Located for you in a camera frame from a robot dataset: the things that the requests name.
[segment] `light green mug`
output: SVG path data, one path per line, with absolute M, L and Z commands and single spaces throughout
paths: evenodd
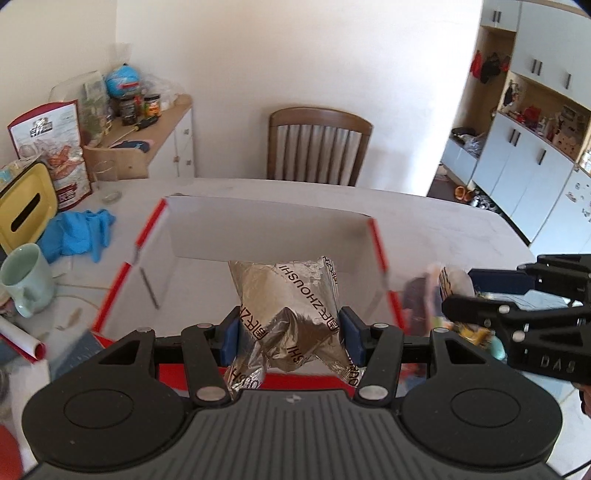
M 47 307 L 56 292 L 51 268 L 36 244 L 24 244 L 10 252 L 0 267 L 0 283 L 26 318 Z

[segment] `plastic bag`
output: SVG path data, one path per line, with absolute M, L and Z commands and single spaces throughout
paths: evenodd
M 160 94 L 160 108 L 162 111 L 172 108 L 179 94 L 184 93 L 184 89 L 178 83 L 161 79 L 150 73 L 141 75 L 140 84 L 143 95 L 148 93 Z

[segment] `white paper roll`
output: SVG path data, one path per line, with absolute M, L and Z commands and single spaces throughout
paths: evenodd
M 30 362 L 45 358 L 45 345 L 35 337 L 0 316 L 0 336 Z

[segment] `blue ball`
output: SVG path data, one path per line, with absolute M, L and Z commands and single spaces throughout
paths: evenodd
M 121 98 L 128 92 L 123 85 L 136 82 L 139 82 L 139 73 L 129 65 L 122 65 L 113 70 L 105 79 L 107 92 L 113 98 Z

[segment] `jar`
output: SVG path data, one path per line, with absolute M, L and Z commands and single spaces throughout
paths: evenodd
M 135 125 L 138 122 L 138 115 L 135 111 L 135 95 L 125 95 L 119 102 L 121 121 L 124 125 Z
M 148 95 L 144 96 L 144 116 L 146 118 L 154 115 L 160 116 L 160 112 L 160 94 L 149 93 Z

